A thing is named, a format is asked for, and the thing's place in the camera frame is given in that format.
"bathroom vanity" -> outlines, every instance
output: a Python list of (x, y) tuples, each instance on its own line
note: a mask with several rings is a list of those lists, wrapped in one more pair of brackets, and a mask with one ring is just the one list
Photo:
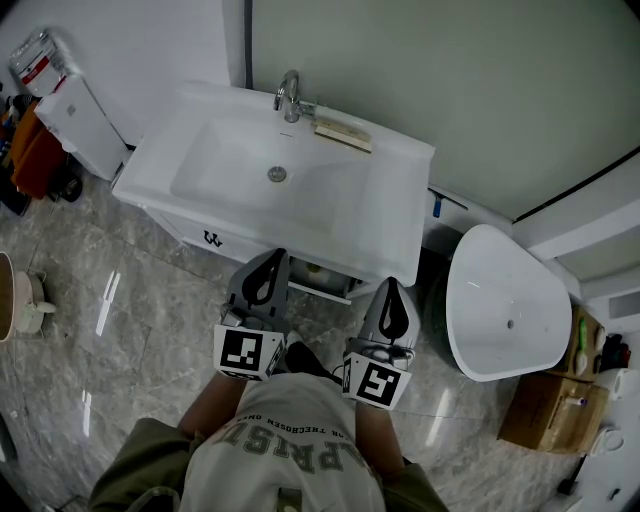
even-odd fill
[(163, 106), (113, 193), (181, 242), (246, 262), (292, 255), (292, 286), (339, 301), (389, 276), (414, 284), (434, 148), (344, 113), (372, 153), (286, 122), (273, 95), (185, 84)]

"white sink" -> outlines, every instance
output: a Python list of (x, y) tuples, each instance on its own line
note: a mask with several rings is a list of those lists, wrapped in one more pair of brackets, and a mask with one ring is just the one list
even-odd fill
[[(363, 153), (316, 136), (310, 119), (285, 122), (272, 103), (272, 94), (185, 85), (114, 194), (359, 279), (413, 284), (434, 149), (318, 107), (371, 135), (372, 154)], [(268, 178), (274, 166), (284, 181)]]

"faucet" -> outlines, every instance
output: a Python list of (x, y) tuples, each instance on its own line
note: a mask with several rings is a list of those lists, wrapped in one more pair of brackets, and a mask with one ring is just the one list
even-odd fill
[(281, 110), (284, 102), (284, 120), (287, 123), (295, 123), (301, 115), (311, 117), (315, 115), (315, 105), (300, 101), (298, 94), (299, 79), (300, 76), (295, 69), (287, 71), (273, 100), (273, 110)]

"marble floor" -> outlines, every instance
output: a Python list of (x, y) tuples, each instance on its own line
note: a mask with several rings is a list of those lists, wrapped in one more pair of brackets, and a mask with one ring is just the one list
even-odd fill
[[(58, 308), (44, 338), (0, 344), (0, 413), (19, 456), (0, 470), (33, 510), (70, 500), (65, 511), (83, 510), (138, 418), (177, 423), (213, 374), (212, 327), (238, 268), (179, 245), (106, 182), (86, 173), (83, 181), (75, 203), (34, 201), (23, 218), (0, 210), (0, 250), (19, 269), (46, 272)], [(120, 280), (98, 336), (112, 272)], [(369, 299), (344, 306), (293, 292), (289, 316), (333, 368)], [(537, 510), (573, 468), (576, 457), (496, 439), (515, 379), (470, 381), (426, 339), (412, 371), (393, 419), (406, 457), (452, 512)]]

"person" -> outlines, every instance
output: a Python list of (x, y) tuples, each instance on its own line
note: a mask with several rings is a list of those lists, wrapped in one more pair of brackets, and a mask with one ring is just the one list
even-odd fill
[(289, 373), (249, 385), (216, 373), (177, 428), (139, 420), (89, 509), (445, 512), (389, 413), (342, 398), (341, 380), (292, 337)]

